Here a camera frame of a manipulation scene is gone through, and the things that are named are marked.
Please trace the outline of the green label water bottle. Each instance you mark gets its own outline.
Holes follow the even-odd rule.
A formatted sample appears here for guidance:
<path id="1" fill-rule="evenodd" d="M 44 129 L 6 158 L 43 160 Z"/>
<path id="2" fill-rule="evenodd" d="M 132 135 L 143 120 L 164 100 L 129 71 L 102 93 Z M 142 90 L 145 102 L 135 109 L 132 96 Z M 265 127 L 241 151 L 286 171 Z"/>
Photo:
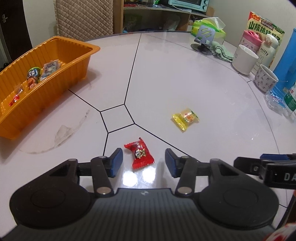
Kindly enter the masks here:
<path id="1" fill-rule="evenodd" d="M 286 109 L 288 116 L 293 114 L 293 112 L 295 111 L 295 107 L 296 107 L 295 85 L 296 85 L 296 83 L 293 84 L 293 86 L 289 89 L 289 91 L 287 92 L 287 94 L 283 98 L 284 103 L 285 103 L 285 109 Z"/>

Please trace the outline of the long green snack tube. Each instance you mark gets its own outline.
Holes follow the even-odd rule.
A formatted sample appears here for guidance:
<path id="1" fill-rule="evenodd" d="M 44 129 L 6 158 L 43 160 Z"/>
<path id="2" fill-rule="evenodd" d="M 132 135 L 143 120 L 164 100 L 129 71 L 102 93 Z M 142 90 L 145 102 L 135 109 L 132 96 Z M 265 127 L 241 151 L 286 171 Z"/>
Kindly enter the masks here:
<path id="1" fill-rule="evenodd" d="M 27 73 L 28 88 L 34 88 L 40 81 L 42 70 L 39 67 L 32 67 Z"/>

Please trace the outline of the green folded cloth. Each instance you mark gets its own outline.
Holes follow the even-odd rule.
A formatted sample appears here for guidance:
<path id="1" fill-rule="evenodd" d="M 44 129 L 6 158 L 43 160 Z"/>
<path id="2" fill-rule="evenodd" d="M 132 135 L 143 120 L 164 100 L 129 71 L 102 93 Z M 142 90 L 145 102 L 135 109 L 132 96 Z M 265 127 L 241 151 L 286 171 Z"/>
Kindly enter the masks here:
<path id="1" fill-rule="evenodd" d="M 212 45 L 210 47 L 210 51 L 211 51 L 212 55 L 216 56 L 217 58 L 219 58 L 225 62 L 232 63 L 232 61 L 233 61 L 234 55 L 231 52 L 229 52 L 224 45 L 222 45 L 216 41 L 212 42 Z"/>

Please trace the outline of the blue thermos jug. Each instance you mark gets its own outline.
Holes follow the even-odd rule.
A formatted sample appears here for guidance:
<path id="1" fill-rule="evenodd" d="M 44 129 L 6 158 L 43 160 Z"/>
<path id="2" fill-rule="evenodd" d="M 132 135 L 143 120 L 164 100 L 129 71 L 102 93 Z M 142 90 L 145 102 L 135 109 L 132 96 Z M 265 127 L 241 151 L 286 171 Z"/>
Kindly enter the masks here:
<path id="1" fill-rule="evenodd" d="M 277 64 L 274 74 L 278 77 L 278 83 L 273 92 L 284 97 L 295 83 L 295 58 L 296 58 L 296 33 L 293 29 L 288 45 Z"/>

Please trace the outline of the yellow candy packet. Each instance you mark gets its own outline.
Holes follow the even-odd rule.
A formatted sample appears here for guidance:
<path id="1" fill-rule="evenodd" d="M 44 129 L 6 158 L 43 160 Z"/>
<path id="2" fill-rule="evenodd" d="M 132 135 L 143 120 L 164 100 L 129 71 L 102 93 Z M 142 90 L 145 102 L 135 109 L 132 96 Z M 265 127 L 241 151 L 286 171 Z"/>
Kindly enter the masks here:
<path id="1" fill-rule="evenodd" d="M 200 121 L 198 116 L 190 108 L 173 114 L 171 119 L 182 132 L 185 132 L 193 123 Z"/>

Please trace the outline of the wooden shelf unit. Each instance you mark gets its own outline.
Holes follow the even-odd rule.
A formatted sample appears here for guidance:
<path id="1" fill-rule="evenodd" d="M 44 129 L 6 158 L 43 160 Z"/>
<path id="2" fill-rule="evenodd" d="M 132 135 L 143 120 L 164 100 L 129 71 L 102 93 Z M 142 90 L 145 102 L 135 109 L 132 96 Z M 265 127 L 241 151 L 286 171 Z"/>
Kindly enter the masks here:
<path id="1" fill-rule="evenodd" d="M 177 9 L 152 8 L 148 6 L 125 6 L 124 0 L 113 1 L 113 33 L 120 34 L 123 32 L 124 23 L 128 15 L 139 16 L 139 24 L 136 25 L 135 31 L 164 30 L 164 24 L 169 16 L 178 16 L 180 21 L 176 31 L 186 32 L 189 21 L 192 16 L 198 20 L 214 16 L 215 9 L 208 7 L 205 14 L 188 13 Z"/>

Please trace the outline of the walnut snack bag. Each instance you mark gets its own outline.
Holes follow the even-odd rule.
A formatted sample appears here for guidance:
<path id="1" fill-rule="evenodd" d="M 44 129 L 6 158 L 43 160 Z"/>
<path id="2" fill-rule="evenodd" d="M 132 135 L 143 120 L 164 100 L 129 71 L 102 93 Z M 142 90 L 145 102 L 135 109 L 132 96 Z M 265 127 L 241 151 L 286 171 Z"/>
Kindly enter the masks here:
<path id="1" fill-rule="evenodd" d="M 265 40 L 267 34 L 271 34 L 273 37 L 277 39 L 278 45 L 274 48 L 275 54 L 272 58 L 271 63 L 268 65 L 270 67 L 274 61 L 275 55 L 278 51 L 278 47 L 282 42 L 282 38 L 285 35 L 284 30 L 276 26 L 267 18 L 264 18 L 253 11 L 249 12 L 246 30 L 256 33 L 262 41 Z"/>

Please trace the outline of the small red candy packet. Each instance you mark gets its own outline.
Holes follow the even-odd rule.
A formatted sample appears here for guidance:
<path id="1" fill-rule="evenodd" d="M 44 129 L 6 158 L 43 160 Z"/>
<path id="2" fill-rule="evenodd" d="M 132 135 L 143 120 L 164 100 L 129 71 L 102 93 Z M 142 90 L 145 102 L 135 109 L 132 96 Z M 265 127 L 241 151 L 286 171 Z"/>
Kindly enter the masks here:
<path id="1" fill-rule="evenodd" d="M 125 144 L 124 147 L 134 155 L 133 170 L 141 169 L 154 163 L 154 158 L 141 137 L 135 142 Z"/>

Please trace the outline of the pink lidded cup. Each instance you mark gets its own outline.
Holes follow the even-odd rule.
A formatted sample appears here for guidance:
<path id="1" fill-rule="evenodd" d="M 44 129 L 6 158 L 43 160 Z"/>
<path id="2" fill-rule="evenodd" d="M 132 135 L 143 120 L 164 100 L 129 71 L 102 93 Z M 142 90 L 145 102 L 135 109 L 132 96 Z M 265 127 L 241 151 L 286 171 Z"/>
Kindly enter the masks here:
<path id="1" fill-rule="evenodd" d="M 240 45 L 243 45 L 253 51 L 255 54 L 258 52 L 263 40 L 260 35 L 252 30 L 244 30 Z"/>

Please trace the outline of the teal toaster oven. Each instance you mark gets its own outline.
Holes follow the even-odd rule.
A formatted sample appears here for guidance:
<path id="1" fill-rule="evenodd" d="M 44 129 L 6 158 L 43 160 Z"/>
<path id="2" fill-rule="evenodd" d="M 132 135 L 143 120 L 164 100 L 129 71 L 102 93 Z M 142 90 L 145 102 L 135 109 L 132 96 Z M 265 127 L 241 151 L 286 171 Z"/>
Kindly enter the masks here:
<path id="1" fill-rule="evenodd" d="M 171 6 L 178 6 L 181 8 L 201 11 L 205 13 L 207 11 L 209 1 L 208 0 L 169 0 L 168 4 Z"/>

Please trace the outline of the crumpled clear plastic bottle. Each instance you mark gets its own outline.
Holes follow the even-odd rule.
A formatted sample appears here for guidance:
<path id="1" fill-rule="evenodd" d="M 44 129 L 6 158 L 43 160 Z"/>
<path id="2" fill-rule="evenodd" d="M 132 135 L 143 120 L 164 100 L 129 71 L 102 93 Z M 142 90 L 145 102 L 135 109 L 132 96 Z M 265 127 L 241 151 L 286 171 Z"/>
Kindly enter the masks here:
<path id="1" fill-rule="evenodd" d="M 279 96 L 274 94 L 271 90 L 265 95 L 265 102 L 269 109 L 276 112 L 279 115 L 288 116 L 285 104 Z"/>

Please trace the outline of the white mug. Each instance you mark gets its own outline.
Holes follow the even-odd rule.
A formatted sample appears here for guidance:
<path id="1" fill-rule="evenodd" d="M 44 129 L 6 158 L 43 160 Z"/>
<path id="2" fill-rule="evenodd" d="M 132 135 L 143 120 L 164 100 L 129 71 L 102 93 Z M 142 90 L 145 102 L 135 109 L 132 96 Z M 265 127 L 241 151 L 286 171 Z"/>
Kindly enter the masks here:
<path id="1" fill-rule="evenodd" d="M 232 66 L 243 75 L 248 75 L 255 66 L 258 55 L 249 48 L 239 45 L 234 53 Z"/>

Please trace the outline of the grey black snack packet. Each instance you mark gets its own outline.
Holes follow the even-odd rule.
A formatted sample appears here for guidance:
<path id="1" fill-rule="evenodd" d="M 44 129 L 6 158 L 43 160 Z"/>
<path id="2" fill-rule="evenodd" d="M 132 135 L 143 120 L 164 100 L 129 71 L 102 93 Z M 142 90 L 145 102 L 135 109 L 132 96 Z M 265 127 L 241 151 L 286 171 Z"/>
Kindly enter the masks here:
<path id="1" fill-rule="evenodd" d="M 46 63 L 44 65 L 43 70 L 42 70 L 42 75 L 40 77 L 40 81 L 43 81 L 49 75 L 51 75 L 52 73 L 57 71 L 60 68 L 60 66 L 61 66 L 61 63 L 59 62 L 59 60 L 54 60 L 54 61 L 51 61 L 49 63 Z"/>

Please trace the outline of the red white snack packet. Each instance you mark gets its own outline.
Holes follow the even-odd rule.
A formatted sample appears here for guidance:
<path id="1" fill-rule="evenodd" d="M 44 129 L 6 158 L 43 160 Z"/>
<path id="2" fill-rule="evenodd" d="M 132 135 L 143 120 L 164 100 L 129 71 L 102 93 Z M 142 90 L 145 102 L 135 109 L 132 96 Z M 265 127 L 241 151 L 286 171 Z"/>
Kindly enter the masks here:
<path id="1" fill-rule="evenodd" d="M 20 96 L 16 94 L 13 99 L 10 101 L 9 106 L 12 106 L 14 103 L 16 103 L 20 99 Z"/>

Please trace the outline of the orange plastic tray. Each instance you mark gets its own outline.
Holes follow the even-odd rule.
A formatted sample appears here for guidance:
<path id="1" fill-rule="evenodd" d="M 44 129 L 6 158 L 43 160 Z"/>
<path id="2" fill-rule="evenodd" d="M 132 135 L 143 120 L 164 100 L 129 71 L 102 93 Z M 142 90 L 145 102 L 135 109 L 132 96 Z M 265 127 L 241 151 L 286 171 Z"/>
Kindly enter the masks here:
<path id="1" fill-rule="evenodd" d="M 91 55 L 99 50 L 97 45 L 54 36 L 6 67 L 1 72 L 1 137 L 14 139 L 19 136 L 44 109 L 83 80 Z M 29 89 L 28 71 L 54 60 L 59 60 L 61 67 Z M 19 95 L 20 99 L 9 106 L 17 86 L 22 86 L 23 92 Z"/>

